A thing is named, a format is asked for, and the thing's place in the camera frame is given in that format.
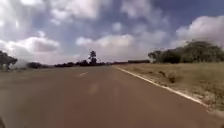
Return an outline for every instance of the asphalt road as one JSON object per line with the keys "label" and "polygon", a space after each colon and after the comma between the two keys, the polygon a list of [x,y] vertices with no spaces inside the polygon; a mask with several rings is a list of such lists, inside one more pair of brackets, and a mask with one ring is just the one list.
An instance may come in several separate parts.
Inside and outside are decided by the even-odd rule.
{"label": "asphalt road", "polygon": [[0,78],[6,128],[221,128],[204,106],[112,67]]}

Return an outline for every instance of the tree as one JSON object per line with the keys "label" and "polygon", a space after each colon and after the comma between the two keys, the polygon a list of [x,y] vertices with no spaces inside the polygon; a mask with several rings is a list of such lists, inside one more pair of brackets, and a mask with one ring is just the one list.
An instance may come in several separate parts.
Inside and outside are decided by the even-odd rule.
{"label": "tree", "polygon": [[95,51],[90,52],[89,60],[90,60],[90,65],[96,65],[97,64],[96,52]]}
{"label": "tree", "polygon": [[177,47],[166,51],[154,51],[148,56],[161,63],[195,63],[224,61],[223,50],[206,41],[187,42],[184,47]]}
{"label": "tree", "polygon": [[157,61],[159,59],[159,57],[161,56],[162,51],[156,50],[154,52],[151,52],[148,54],[148,57],[150,59],[153,59],[153,61]]}
{"label": "tree", "polygon": [[6,65],[6,70],[9,69],[10,64],[15,64],[17,62],[16,58],[8,56],[7,53],[0,51],[0,69],[3,68],[3,65]]}

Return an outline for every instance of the tall tree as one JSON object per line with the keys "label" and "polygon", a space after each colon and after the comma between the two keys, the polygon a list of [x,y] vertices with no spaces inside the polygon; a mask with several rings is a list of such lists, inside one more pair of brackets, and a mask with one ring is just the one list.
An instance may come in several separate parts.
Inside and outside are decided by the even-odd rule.
{"label": "tall tree", "polygon": [[91,51],[89,54],[90,65],[95,65],[97,63],[96,52]]}

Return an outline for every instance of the field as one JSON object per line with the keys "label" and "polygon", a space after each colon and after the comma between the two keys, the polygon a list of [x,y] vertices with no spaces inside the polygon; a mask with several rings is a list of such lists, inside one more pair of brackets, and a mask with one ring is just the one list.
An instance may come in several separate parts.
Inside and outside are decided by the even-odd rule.
{"label": "field", "polygon": [[224,110],[224,63],[130,64],[122,69],[199,98],[211,108]]}

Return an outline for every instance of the dashed center line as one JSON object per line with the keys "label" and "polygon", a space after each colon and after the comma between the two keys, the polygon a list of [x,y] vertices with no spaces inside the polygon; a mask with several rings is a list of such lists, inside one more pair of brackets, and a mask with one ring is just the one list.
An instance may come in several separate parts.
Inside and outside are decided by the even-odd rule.
{"label": "dashed center line", "polygon": [[85,76],[86,74],[88,74],[88,72],[81,73],[79,74],[79,76],[82,77],[82,76]]}

